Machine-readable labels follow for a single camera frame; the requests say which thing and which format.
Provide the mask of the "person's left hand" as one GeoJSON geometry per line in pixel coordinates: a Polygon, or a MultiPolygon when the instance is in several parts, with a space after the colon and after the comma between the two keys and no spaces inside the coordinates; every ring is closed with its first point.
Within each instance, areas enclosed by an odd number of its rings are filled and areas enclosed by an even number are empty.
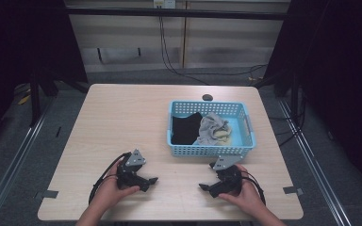
{"type": "Polygon", "coordinates": [[[96,206],[99,210],[106,212],[107,209],[115,206],[123,198],[132,195],[140,190],[138,186],[126,188],[118,188],[117,167],[116,162],[104,177],[103,182],[98,186],[94,198],[90,206],[96,206]]]}

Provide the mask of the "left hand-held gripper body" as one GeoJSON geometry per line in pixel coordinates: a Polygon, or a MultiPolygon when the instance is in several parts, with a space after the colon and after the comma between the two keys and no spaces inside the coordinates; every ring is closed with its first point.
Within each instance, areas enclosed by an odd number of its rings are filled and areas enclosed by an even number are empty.
{"type": "Polygon", "coordinates": [[[150,185],[148,179],[138,176],[137,172],[146,163],[138,149],[127,153],[117,167],[118,186],[150,185]]]}

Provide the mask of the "black metal stand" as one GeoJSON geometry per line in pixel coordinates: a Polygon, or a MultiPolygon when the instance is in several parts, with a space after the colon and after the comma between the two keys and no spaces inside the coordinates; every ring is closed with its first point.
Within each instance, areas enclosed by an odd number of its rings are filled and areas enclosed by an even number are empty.
{"type": "Polygon", "coordinates": [[[290,92],[291,118],[298,120],[298,90],[299,80],[297,73],[292,70],[280,70],[275,73],[265,75],[262,80],[253,84],[253,87],[260,89],[273,85],[273,91],[276,97],[285,97],[290,92]]]}
{"type": "Polygon", "coordinates": [[[54,76],[45,68],[35,69],[30,75],[31,127],[33,127],[41,117],[40,89],[49,97],[54,97],[58,94],[54,76]]]}

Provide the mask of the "pale yellow cloth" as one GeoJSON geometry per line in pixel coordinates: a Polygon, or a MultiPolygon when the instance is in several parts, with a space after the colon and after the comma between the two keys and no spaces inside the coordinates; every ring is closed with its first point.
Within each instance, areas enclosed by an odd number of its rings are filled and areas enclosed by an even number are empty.
{"type": "Polygon", "coordinates": [[[227,142],[230,140],[231,132],[227,130],[218,130],[214,133],[214,137],[221,142],[227,142]]]}

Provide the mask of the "white wall outlet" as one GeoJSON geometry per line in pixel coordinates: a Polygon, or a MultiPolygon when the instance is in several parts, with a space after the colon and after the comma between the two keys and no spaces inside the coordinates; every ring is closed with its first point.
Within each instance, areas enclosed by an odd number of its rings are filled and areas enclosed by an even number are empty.
{"type": "Polygon", "coordinates": [[[175,0],[153,0],[154,8],[176,9],[175,0]]]}

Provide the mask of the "dark curtain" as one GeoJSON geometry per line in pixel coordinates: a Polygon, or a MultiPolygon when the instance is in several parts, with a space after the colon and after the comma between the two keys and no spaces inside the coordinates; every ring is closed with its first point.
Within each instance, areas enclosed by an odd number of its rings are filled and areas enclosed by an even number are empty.
{"type": "Polygon", "coordinates": [[[294,82],[362,173],[362,0],[290,0],[265,78],[294,82]]]}

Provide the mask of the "grey cloth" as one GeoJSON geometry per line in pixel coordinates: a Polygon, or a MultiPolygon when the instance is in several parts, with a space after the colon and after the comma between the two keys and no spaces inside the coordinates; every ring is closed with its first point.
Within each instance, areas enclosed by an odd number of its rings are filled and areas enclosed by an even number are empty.
{"type": "Polygon", "coordinates": [[[231,135],[230,140],[227,142],[218,141],[214,137],[214,133],[218,130],[227,130],[232,133],[232,127],[227,120],[213,112],[208,113],[201,120],[197,143],[204,146],[230,146],[232,144],[231,135]]]}

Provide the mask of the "blue plastic basket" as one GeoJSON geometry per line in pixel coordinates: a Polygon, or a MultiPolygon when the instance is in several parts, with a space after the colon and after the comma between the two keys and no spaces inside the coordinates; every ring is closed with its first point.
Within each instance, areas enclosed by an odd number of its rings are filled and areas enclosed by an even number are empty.
{"type": "Polygon", "coordinates": [[[218,156],[218,155],[246,155],[256,145],[255,133],[251,125],[250,116],[244,103],[231,102],[204,102],[204,101],[172,101],[169,105],[167,142],[173,156],[218,156]],[[202,117],[213,112],[228,121],[232,127],[232,144],[230,146],[204,146],[196,141],[192,145],[173,145],[172,117],[186,118],[196,112],[202,117]]]}

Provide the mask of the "person's right hand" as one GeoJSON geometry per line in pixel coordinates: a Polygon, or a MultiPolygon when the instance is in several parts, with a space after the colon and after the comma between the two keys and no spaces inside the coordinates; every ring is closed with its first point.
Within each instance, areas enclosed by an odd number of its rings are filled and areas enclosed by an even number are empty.
{"type": "Polygon", "coordinates": [[[233,203],[244,213],[259,219],[259,217],[266,212],[266,205],[261,201],[254,183],[248,180],[248,170],[241,164],[237,164],[237,168],[242,176],[239,194],[221,193],[219,198],[233,203]]]}

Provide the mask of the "black horizontal frame bar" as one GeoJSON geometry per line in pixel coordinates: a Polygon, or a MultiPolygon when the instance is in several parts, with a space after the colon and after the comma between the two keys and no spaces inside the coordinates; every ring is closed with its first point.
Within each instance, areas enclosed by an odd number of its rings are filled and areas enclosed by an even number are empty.
{"type": "Polygon", "coordinates": [[[162,9],[162,8],[65,8],[68,14],[76,15],[111,15],[111,16],[151,16],[181,18],[214,18],[242,20],[275,20],[284,21],[289,18],[286,13],[219,11],[196,9],[162,9]]]}

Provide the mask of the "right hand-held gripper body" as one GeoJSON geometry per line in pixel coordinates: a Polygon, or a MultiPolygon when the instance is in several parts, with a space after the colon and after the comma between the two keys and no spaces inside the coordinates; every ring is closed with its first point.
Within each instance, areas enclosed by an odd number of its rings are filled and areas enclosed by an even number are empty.
{"type": "Polygon", "coordinates": [[[210,186],[218,188],[221,193],[228,193],[240,187],[241,172],[236,164],[242,159],[239,155],[220,155],[216,162],[209,166],[217,173],[219,182],[210,186]]]}

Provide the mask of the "black cloth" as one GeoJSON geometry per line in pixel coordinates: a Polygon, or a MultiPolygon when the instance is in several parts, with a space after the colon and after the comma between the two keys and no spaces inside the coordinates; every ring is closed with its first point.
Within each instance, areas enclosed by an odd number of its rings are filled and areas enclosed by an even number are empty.
{"type": "Polygon", "coordinates": [[[200,123],[202,115],[196,112],[186,118],[172,117],[173,135],[171,144],[173,145],[192,145],[199,136],[200,123]]]}

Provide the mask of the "aluminium floor rail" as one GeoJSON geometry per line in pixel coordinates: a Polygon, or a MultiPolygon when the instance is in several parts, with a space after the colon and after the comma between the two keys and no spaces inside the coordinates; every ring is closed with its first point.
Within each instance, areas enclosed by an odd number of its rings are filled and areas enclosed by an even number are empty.
{"type": "Polygon", "coordinates": [[[32,121],[32,104],[13,105],[0,130],[0,210],[43,127],[55,97],[41,99],[41,115],[32,121]]]}
{"type": "Polygon", "coordinates": [[[319,161],[317,160],[316,156],[314,155],[310,145],[308,144],[304,133],[299,128],[298,124],[293,121],[291,109],[288,106],[286,100],[279,100],[278,101],[280,108],[287,118],[288,126],[292,132],[293,138],[296,140],[304,159],[310,168],[313,177],[321,191],[322,196],[325,199],[325,202],[330,209],[337,226],[353,226],[345,208],[343,207],[340,199],[338,198],[335,190],[331,187],[326,175],[324,174],[319,161]]]}

